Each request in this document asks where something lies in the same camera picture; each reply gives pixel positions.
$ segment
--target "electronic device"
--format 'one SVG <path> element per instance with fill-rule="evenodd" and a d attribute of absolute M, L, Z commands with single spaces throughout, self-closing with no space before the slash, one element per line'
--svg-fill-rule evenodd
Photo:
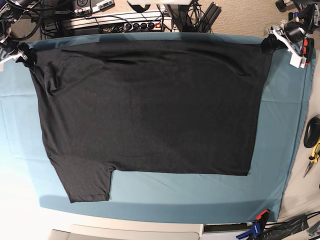
<path fill-rule="evenodd" d="M 59 0 L 57 5 L 61 5 L 62 3 L 64 3 L 65 0 Z M 66 5 L 61 6 L 61 7 L 57 7 L 54 11 L 54 15 L 56 15 L 57 17 L 70 17 L 71 13 L 74 11 L 73 8 L 73 3 L 70 1 L 68 2 Z"/>
<path fill-rule="evenodd" d="M 82 16 L 91 14 L 90 0 L 72 0 L 73 11 Z"/>
<path fill-rule="evenodd" d="M 161 32 L 163 29 L 162 22 L 152 21 L 152 22 L 132 22 L 124 24 L 124 31 L 126 33 L 137 33 L 137 32 Z"/>
<path fill-rule="evenodd" d="M 90 0 L 92 13 L 104 11 L 115 6 L 114 0 Z"/>

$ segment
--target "wire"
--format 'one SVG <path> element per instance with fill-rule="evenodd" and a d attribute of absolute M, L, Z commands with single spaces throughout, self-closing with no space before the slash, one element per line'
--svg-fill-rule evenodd
<path fill-rule="evenodd" d="M 313 238 L 310 238 L 309 240 L 316 240 L 316 239 L 320 239 L 320 235 L 316 236 L 316 237 L 313 237 Z"/>
<path fill-rule="evenodd" d="M 201 4 L 194 2 L 189 6 L 189 10 L 185 15 L 185 21 L 190 21 L 193 30 L 192 32 L 205 32 L 207 26 L 209 26 L 208 31 L 211 33 L 210 23 L 207 14 L 202 10 Z"/>
<path fill-rule="evenodd" d="M 161 11 L 160 5 L 157 4 L 156 7 L 158 8 L 159 12 L 162 13 L 162 14 L 161 14 L 161 15 L 162 15 L 161 29 L 160 29 L 160 32 L 162 32 L 162 28 L 163 28 L 163 26 L 164 26 L 164 21 L 165 21 L 165 16 L 164 16 L 164 14 L 163 14 L 164 12 Z"/>
<path fill-rule="evenodd" d="M 316 11 L 316 7 L 315 7 L 314 4 L 312 4 L 312 18 L 311 18 L 311 21 L 310 21 L 310 23 L 309 23 L 309 26 L 308 26 L 307 30 L 306 30 L 306 31 L 304 32 L 304 34 L 303 34 L 303 40 L 302 40 L 302 46 L 301 46 L 301 50 L 300 50 L 300 56 L 303 55 L 304 48 L 305 48 L 305 38 L 306 38 L 307 34 L 309 33 L 309 31 L 310 31 L 310 29 L 311 29 L 311 26 L 312 26 L 312 24 L 313 24 L 313 22 L 314 22 L 314 19 L 315 19 L 315 11 Z"/>
<path fill-rule="evenodd" d="M 41 12 L 41 11 L 50 11 L 50 10 L 54 10 L 56 8 L 60 8 L 63 7 L 64 5 L 67 5 L 69 2 L 71 2 L 72 0 L 66 0 L 65 2 L 54 6 L 54 7 L 48 7 L 48 8 L 33 8 L 33 7 L 25 7 L 25 6 L 19 6 L 14 4 L 11 0 L 4 0 L 7 4 L 9 4 L 11 7 L 14 7 L 16 9 L 20 9 L 20 10 L 26 10 L 26 11 L 31 11 L 31 12 Z"/>
<path fill-rule="evenodd" d="M 309 220 L 309 219 L 312 219 L 316 216 L 320 215 L 320 211 L 315 211 L 315 212 L 312 212 L 312 213 L 309 213 L 306 215 L 306 220 Z M 297 222 L 295 222 L 294 224 L 291 224 L 289 226 L 286 226 L 285 228 L 282 228 L 282 229 L 272 229 L 272 228 L 265 228 L 267 230 L 271 230 L 271 231 L 279 231 L 279 230 L 287 230 L 289 228 L 292 228 L 296 225 L 299 225 L 301 224 L 302 222 L 304 221 L 304 219 L 301 219 Z M 281 225 L 281 224 L 288 224 L 290 221 L 283 221 L 283 222 L 275 222 L 275 223 L 267 223 L 266 226 L 271 226 L 271 225 Z"/>
<path fill-rule="evenodd" d="M 44 33 L 44 32 L 43 32 L 43 30 L 41 30 L 41 33 L 42 33 L 43 35 L 45 35 L 45 36 L 50 37 L 50 38 L 53 38 L 53 37 L 54 37 L 53 35 L 50 35 L 50 34 Z"/>
<path fill-rule="evenodd" d="M 7 35 L 7 28 L 6 28 L 6 23 L 4 21 L 1 22 L 1 26 L 2 26 L 2 33 L 4 35 Z"/>
<path fill-rule="evenodd" d="M 31 38 L 31 37 L 36 33 L 36 31 L 38 30 L 38 28 L 40 27 L 40 25 L 42 24 L 42 19 L 43 19 L 43 17 L 44 17 L 44 12 L 41 11 L 41 12 L 40 12 L 39 19 L 38 19 L 38 21 L 37 21 L 34 29 L 32 30 L 32 32 L 30 32 L 30 33 L 29 33 L 27 36 L 25 36 L 25 37 L 11 37 L 11 40 L 12 40 L 13 42 L 22 42 L 22 41 L 26 41 L 26 40 L 28 40 L 29 38 Z"/>
<path fill-rule="evenodd" d="M 125 31 L 125 26 L 123 24 L 119 24 L 117 26 L 114 26 L 111 29 L 112 34 L 119 34 L 119 33 L 123 33 L 124 31 Z"/>
<path fill-rule="evenodd" d="M 296 9 L 298 9 L 298 11 L 301 12 L 301 8 L 300 8 L 299 4 L 296 2 L 293 2 L 293 4 L 296 7 Z"/>
<path fill-rule="evenodd" d="M 100 28 L 100 24 L 97 19 L 95 19 L 96 24 L 98 25 L 98 33 L 102 34 L 103 30 Z"/>
<path fill-rule="evenodd" d="M 178 19 L 179 19 L 179 21 L 180 21 L 181 25 L 183 26 L 184 24 L 183 24 L 183 21 L 182 21 L 181 17 L 180 17 L 180 16 L 178 16 L 178 15 L 177 15 L 173 10 L 172 10 L 172 8 L 171 8 L 171 6 L 170 6 L 170 5 L 167 5 L 167 7 L 169 8 L 169 10 L 170 10 L 170 12 L 171 12 L 171 13 L 173 13 L 174 15 L 176 15 L 176 16 L 178 17 Z"/>

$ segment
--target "cable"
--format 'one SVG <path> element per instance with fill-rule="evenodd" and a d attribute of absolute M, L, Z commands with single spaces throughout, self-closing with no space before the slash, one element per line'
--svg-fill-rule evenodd
<path fill-rule="evenodd" d="M 296 7 L 296 9 L 298 9 L 298 11 L 301 12 L 301 8 L 300 8 L 299 4 L 296 2 L 293 2 L 293 4 Z"/>
<path fill-rule="evenodd" d="M 98 25 L 98 33 L 102 34 L 103 30 L 100 28 L 100 24 L 97 19 L 95 19 L 96 24 Z"/>
<path fill-rule="evenodd" d="M 31 37 L 36 33 L 36 31 L 38 30 L 38 28 L 40 27 L 40 25 L 42 24 L 42 19 L 43 19 L 43 17 L 44 17 L 44 12 L 41 11 L 41 12 L 40 12 L 39 19 L 38 19 L 38 22 L 36 23 L 36 25 L 35 25 L 34 29 L 32 30 L 32 32 L 30 32 L 30 33 L 29 33 L 27 36 L 25 36 L 25 37 L 16 37 L 16 38 L 11 37 L 11 40 L 12 40 L 13 42 L 22 42 L 22 41 L 26 41 L 26 40 L 28 40 L 29 38 L 31 38 Z"/>
<path fill-rule="evenodd" d="M 210 23 L 209 23 L 209 19 L 208 19 L 208 17 L 207 17 L 207 14 L 205 14 L 205 13 L 203 12 L 203 15 L 205 16 L 206 23 L 205 23 L 205 25 L 202 25 L 202 26 L 203 26 L 203 27 L 202 27 L 202 32 L 206 29 L 207 25 L 209 25 L 209 32 L 211 33 L 211 27 L 210 27 Z"/>
<path fill-rule="evenodd" d="M 45 35 L 45 36 L 48 36 L 50 38 L 53 38 L 54 36 L 53 35 L 50 35 L 50 34 L 47 34 L 47 33 L 44 33 L 43 30 L 41 30 L 41 34 Z"/>
<path fill-rule="evenodd" d="M 315 212 L 309 213 L 309 214 L 306 215 L 306 217 L 307 217 L 306 220 L 309 220 L 309 219 L 311 219 L 311 218 L 314 218 L 314 217 L 316 217 L 316 216 L 318 216 L 318 215 L 320 215 L 320 211 L 315 211 Z M 304 221 L 304 219 L 301 219 L 301 220 L 295 222 L 294 224 L 291 224 L 291 225 L 289 225 L 289 226 L 287 226 L 287 227 L 285 227 L 285 228 L 282 228 L 282 229 L 272 229 L 272 228 L 265 228 L 265 229 L 271 230 L 271 231 L 287 230 L 287 229 L 289 229 L 289 228 L 292 228 L 292 227 L 294 227 L 294 226 L 296 226 L 296 225 L 301 224 L 303 221 Z M 289 221 L 275 222 L 275 223 L 267 223 L 266 226 L 281 225 L 281 224 L 288 224 L 288 223 L 289 223 Z"/>
<path fill-rule="evenodd" d="M 309 23 L 309 26 L 307 28 L 307 30 L 305 30 L 304 34 L 303 34 L 303 40 L 302 40 L 302 46 L 301 46 L 301 50 L 300 50 L 300 56 L 303 55 L 303 52 L 304 52 L 304 48 L 305 48 L 305 38 L 307 36 L 307 34 L 309 33 L 310 29 L 311 29 L 311 26 L 315 20 L 315 10 L 316 10 L 316 7 L 314 4 L 312 4 L 312 18 L 311 18 L 311 21 Z"/>
<path fill-rule="evenodd" d="M 176 15 L 176 16 L 178 17 L 178 19 L 179 19 L 179 21 L 180 21 L 181 25 L 183 26 L 184 24 L 183 24 L 183 21 L 182 21 L 181 17 L 180 17 L 180 16 L 178 16 L 178 15 L 177 15 L 173 10 L 172 10 L 172 8 L 171 8 L 171 6 L 170 6 L 170 5 L 167 5 L 167 7 L 169 8 L 169 10 L 170 10 L 170 12 L 171 12 L 171 13 L 173 13 L 174 15 Z"/>
<path fill-rule="evenodd" d="M 6 23 L 4 21 L 2 21 L 1 26 L 2 26 L 2 33 L 6 36 L 7 35 Z"/>
<path fill-rule="evenodd" d="M 316 236 L 314 238 L 310 238 L 309 240 L 316 240 L 316 239 L 320 239 L 320 235 L 319 236 Z"/>
<path fill-rule="evenodd" d="M 119 34 L 119 33 L 123 33 L 124 31 L 125 31 L 125 26 L 123 24 L 119 24 L 117 26 L 114 26 L 111 29 L 112 34 Z"/>
<path fill-rule="evenodd" d="M 63 7 L 64 5 L 67 5 L 69 2 L 71 2 L 72 0 L 66 0 L 65 2 L 54 6 L 54 7 L 49 7 L 49 8 L 32 8 L 32 7 L 24 7 L 24 6 L 19 6 L 14 4 L 12 1 L 10 0 L 4 0 L 8 5 L 10 5 L 11 7 L 14 7 L 16 9 L 20 9 L 20 10 L 26 10 L 26 11 L 31 11 L 31 12 L 41 12 L 41 11 L 50 11 L 50 10 L 54 10 L 56 8 L 60 8 Z"/>
<path fill-rule="evenodd" d="M 157 4 L 156 5 L 156 7 L 158 8 L 158 10 L 159 10 L 159 12 L 161 13 L 161 15 L 162 15 L 162 20 L 161 20 L 161 29 L 160 29 L 160 32 L 162 32 L 162 28 L 163 28 L 163 26 L 164 26 L 164 21 L 165 21 L 165 16 L 164 16 L 164 12 L 162 12 L 161 11 L 161 8 L 160 8 L 160 5 L 159 4 Z"/>

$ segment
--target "computer mouse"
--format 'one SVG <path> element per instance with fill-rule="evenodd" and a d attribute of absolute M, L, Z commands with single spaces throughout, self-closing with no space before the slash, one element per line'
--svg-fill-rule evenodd
<path fill-rule="evenodd" d="M 313 148 L 320 138 L 320 119 L 313 117 L 306 125 L 303 144 L 306 148 Z"/>

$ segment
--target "pliers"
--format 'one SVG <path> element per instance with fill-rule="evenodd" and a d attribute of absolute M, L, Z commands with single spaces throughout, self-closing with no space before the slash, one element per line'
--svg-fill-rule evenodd
<path fill-rule="evenodd" d="M 320 138 L 312 149 L 312 154 L 309 157 L 310 162 L 308 164 L 308 167 L 305 170 L 303 177 L 305 177 L 310 172 L 310 170 L 312 169 L 315 163 L 318 163 L 318 159 L 320 157 L 320 150 L 318 151 L 319 148 L 320 148 Z"/>

